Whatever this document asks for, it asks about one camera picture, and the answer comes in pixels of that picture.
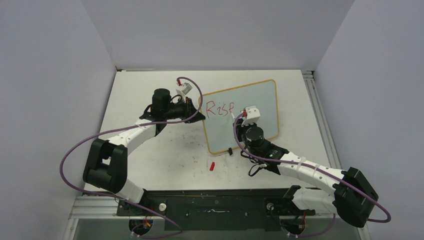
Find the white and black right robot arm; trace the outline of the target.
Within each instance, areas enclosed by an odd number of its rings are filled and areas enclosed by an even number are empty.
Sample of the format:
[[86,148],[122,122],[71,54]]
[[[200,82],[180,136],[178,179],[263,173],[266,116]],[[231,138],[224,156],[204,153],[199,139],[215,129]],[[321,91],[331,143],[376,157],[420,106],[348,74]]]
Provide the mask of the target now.
[[263,130],[256,124],[237,124],[233,127],[233,135],[242,155],[260,169],[313,186],[290,188],[288,196],[282,201],[287,213],[308,210],[336,214],[357,228],[363,228],[372,221],[370,215],[379,196],[359,169],[336,169],[299,157],[265,139]]

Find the yellow-framed whiteboard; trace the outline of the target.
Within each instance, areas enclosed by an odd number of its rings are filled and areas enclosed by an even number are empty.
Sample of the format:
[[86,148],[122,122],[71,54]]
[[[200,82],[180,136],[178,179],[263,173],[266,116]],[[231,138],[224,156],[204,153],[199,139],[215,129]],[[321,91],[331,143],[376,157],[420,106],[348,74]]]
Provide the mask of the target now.
[[245,126],[257,124],[263,136],[272,139],[279,135],[277,84],[273,79],[249,83],[202,95],[201,113],[208,151],[226,152],[238,147],[233,124],[238,115]]

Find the red marker cap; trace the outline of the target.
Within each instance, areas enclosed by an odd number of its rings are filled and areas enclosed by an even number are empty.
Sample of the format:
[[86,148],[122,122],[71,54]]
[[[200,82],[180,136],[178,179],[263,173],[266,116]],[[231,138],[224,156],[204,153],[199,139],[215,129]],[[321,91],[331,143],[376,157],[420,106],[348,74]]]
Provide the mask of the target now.
[[212,172],[213,170],[214,170],[214,168],[215,168],[215,162],[212,162],[211,163],[211,165],[210,165],[210,168],[209,168],[209,170]]

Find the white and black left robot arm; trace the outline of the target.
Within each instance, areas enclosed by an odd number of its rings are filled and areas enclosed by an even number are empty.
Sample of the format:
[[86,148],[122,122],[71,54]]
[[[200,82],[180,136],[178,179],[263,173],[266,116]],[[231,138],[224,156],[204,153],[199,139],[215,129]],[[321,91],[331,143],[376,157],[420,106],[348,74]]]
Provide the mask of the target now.
[[149,210],[149,201],[143,198],[145,189],[128,179],[129,154],[145,141],[156,137],[169,120],[182,120],[190,124],[205,118],[189,97],[173,102],[169,90],[156,89],[152,103],[136,121],[134,128],[106,140],[98,138],[91,143],[83,181],[130,201],[130,210],[138,216],[144,215]]

